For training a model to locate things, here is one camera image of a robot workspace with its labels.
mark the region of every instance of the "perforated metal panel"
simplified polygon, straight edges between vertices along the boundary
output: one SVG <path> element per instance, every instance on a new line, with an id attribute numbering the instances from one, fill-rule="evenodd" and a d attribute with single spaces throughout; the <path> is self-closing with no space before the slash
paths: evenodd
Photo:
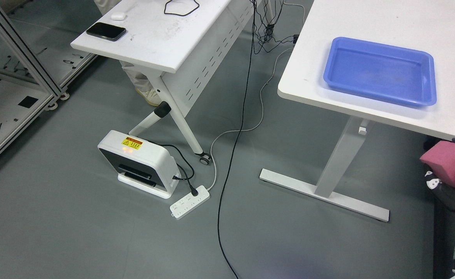
<path id="1" fill-rule="evenodd" d="M 181 113 L 188 114 L 253 14 L 247 0 L 232 0 L 175 74 L 162 79 Z"/>

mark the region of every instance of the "gray floor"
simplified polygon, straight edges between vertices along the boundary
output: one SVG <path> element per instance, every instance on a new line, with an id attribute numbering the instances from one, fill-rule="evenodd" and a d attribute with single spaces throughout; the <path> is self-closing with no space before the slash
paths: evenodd
<path id="1" fill-rule="evenodd" d="M 276 32 L 297 34 L 300 16 L 285 7 Z M 250 39 L 241 34 L 187 116 L 205 149 L 240 125 Z M 245 127 L 258 122 L 259 89 L 288 47 L 254 56 Z M 433 200 L 419 162 L 424 135 L 376 125 L 337 187 L 390 209 L 388 223 L 258 179 L 268 168 L 316 183 L 348 118 L 280 98 L 288 58 L 263 93 L 263 123 L 240 137 L 222 200 L 221 239 L 239 277 L 433 277 Z M 96 60 L 70 93 L 0 156 L 0 278 L 234 278 L 216 219 L 235 136 L 215 146 L 220 176 L 210 200 L 176 220 L 169 206 L 188 192 L 184 182 L 168 200 L 133 189 L 96 148 L 109 130 L 127 132 L 152 110 L 119 63 Z M 197 172 L 194 185 L 211 184 L 213 166 L 197 161 L 170 117 L 142 137 L 177 145 Z"/>

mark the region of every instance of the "pink sponge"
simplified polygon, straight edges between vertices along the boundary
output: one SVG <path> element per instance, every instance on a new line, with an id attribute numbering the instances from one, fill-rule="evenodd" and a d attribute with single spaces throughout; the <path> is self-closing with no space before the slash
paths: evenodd
<path id="1" fill-rule="evenodd" d="M 455 143 L 440 141 L 420 160 L 428 164 L 441 181 L 455 188 Z"/>

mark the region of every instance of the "power strip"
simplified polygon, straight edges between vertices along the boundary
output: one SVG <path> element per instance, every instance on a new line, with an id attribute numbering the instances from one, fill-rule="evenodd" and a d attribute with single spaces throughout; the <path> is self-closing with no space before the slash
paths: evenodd
<path id="1" fill-rule="evenodd" d="M 173 217 L 176 217 L 177 220 L 181 219 L 184 215 L 188 214 L 210 198 L 210 194 L 205 189 L 205 186 L 200 185 L 197 188 L 197 191 L 197 196 L 193 196 L 189 193 L 170 206 Z"/>

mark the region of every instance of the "warning label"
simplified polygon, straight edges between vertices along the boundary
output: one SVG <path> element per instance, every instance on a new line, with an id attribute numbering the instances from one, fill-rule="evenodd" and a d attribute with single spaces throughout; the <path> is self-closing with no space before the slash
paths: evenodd
<path id="1" fill-rule="evenodd" d="M 142 141 L 138 141 L 137 139 L 127 137 L 125 140 L 122 141 L 122 144 L 125 146 L 129 146 L 130 148 L 134 148 L 138 150 L 141 145 L 143 144 Z"/>

